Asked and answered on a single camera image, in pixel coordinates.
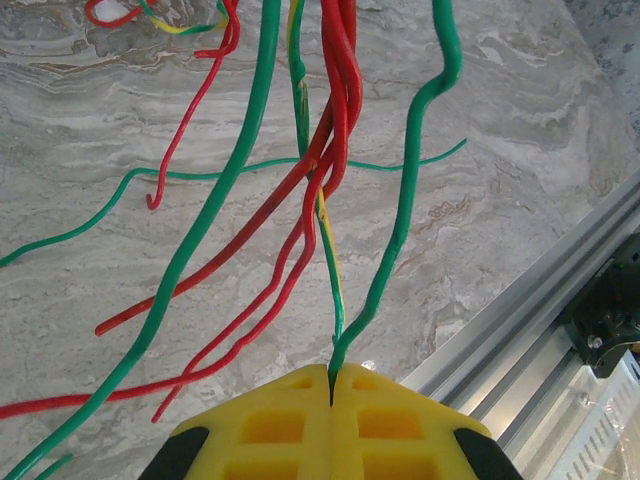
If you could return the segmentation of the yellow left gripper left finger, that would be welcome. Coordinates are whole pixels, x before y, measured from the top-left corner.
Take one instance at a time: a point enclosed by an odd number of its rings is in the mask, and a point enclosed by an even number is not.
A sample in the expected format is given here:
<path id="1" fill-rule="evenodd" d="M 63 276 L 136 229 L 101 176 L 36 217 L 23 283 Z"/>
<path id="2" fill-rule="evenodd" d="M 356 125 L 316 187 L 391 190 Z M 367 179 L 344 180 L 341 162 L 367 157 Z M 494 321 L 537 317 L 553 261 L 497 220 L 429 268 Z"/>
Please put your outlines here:
<path id="1" fill-rule="evenodd" d="M 142 479 L 328 479 L 326 368 L 310 365 L 180 423 Z"/>

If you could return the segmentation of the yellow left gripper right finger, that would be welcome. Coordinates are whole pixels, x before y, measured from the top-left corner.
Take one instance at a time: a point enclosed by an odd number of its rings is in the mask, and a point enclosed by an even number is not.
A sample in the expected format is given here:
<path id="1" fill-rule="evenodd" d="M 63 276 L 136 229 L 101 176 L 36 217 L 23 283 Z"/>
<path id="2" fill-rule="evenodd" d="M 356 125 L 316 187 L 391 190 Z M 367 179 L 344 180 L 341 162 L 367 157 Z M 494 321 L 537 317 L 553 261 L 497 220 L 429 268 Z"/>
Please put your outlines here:
<path id="1" fill-rule="evenodd" d="M 347 364 L 333 392 L 332 479 L 520 479 L 479 421 Z"/>

